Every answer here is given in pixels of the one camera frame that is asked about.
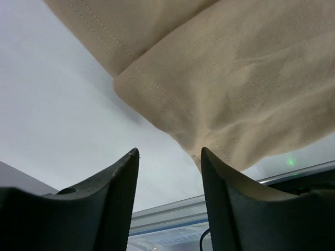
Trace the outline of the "beige t shirt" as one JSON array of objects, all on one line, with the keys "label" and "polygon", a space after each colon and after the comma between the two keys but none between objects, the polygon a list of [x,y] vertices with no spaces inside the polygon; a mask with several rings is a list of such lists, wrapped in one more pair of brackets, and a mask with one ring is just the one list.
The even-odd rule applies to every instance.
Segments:
[{"label": "beige t shirt", "polygon": [[334,1],[47,1],[118,97],[243,171],[334,132]]}]

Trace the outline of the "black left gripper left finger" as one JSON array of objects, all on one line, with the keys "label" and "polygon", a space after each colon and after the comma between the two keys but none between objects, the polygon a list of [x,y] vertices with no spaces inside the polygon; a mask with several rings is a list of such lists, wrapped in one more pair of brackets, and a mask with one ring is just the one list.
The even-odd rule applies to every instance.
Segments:
[{"label": "black left gripper left finger", "polygon": [[56,194],[1,188],[1,250],[126,250],[139,151]]}]

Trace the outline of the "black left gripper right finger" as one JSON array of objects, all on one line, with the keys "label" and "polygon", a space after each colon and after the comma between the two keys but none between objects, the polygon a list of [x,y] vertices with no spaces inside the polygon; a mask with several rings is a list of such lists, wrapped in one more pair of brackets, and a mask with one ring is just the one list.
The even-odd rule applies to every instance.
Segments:
[{"label": "black left gripper right finger", "polygon": [[334,250],[334,171],[263,185],[201,152],[214,250]]}]

